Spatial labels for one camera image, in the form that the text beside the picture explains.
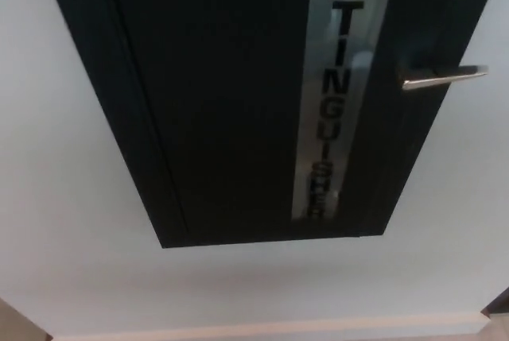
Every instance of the metal handle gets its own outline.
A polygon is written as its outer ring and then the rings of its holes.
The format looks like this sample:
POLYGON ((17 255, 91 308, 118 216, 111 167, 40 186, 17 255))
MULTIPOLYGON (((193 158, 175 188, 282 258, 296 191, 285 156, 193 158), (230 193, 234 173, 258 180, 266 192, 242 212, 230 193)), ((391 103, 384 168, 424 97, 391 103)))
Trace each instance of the metal handle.
POLYGON ((488 74, 488 67, 485 65, 465 65, 457 68, 444 69, 418 69, 402 71, 400 78, 402 89, 412 91, 413 89, 436 87, 449 84, 455 81, 473 79, 488 74))

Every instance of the glass panel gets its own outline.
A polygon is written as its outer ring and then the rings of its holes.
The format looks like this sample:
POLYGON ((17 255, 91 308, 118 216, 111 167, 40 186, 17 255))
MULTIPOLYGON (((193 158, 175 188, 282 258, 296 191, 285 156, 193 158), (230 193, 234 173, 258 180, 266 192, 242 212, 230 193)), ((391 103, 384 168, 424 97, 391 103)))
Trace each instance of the glass panel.
POLYGON ((293 219, 334 218, 387 0, 309 0, 293 219))

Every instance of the black letter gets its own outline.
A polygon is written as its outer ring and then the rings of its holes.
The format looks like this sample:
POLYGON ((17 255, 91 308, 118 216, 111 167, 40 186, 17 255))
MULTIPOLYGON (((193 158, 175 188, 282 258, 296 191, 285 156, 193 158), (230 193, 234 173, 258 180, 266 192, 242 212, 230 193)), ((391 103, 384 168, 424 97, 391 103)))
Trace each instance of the black letter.
POLYGON ((322 218, 324 216, 325 209, 323 207, 308 207, 308 218, 322 218))
POLYGON ((335 65, 343 65, 344 63, 344 54, 347 52, 347 40, 341 38, 337 41, 337 50, 336 50, 336 62, 335 65))
POLYGON ((324 142, 321 147, 321 159, 326 160, 328 158, 328 153, 330 152, 331 146, 328 142, 324 142))
POLYGON ((322 141, 332 141, 337 139, 337 137, 340 135, 341 125, 338 122, 334 122, 334 126, 332 127, 331 133, 326 134, 325 133, 325 122, 320 121, 318 122, 318 131, 317 131, 317 137, 319 140, 322 141))
POLYGON ((313 163, 313 171, 311 172, 312 177, 321 176, 329 178, 332 175, 333 163, 331 161, 320 161, 313 163))
POLYGON ((317 189, 321 188, 322 193, 328 192, 331 188, 331 180, 330 178, 325 178, 323 181, 317 181, 315 178, 311 179, 311 183, 309 184, 309 192, 316 193, 317 189))
POLYGON ((340 77, 337 74, 337 69, 326 68, 324 70, 324 77, 321 84, 322 95, 325 95, 328 92, 331 82, 336 95, 346 95, 348 93, 348 87, 350 86, 350 75, 350 68, 345 69, 343 71, 343 83, 340 83, 340 77))
POLYGON ((314 207, 323 207, 325 206, 325 199, 327 198, 327 194, 318 193, 318 194, 310 194, 309 195, 309 206, 314 207))
POLYGON ((323 118, 339 118, 343 114, 344 98, 329 96, 321 100, 320 116, 323 118))
POLYGON ((334 10, 343 10, 341 17, 340 35, 348 35, 350 32, 350 25, 352 24, 353 10, 360 10, 364 8, 364 2, 341 2, 334 1, 332 3, 334 10))

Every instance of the floor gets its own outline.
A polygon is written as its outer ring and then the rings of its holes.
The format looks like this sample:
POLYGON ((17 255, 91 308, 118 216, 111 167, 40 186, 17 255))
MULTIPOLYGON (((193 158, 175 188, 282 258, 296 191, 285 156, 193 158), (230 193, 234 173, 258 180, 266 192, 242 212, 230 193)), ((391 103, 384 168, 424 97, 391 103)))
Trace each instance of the floor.
MULTIPOLYGON (((44 331, 0 300, 0 341, 47 341, 44 331)), ((398 341, 509 341, 509 315, 493 316, 477 335, 414 337, 398 341)))

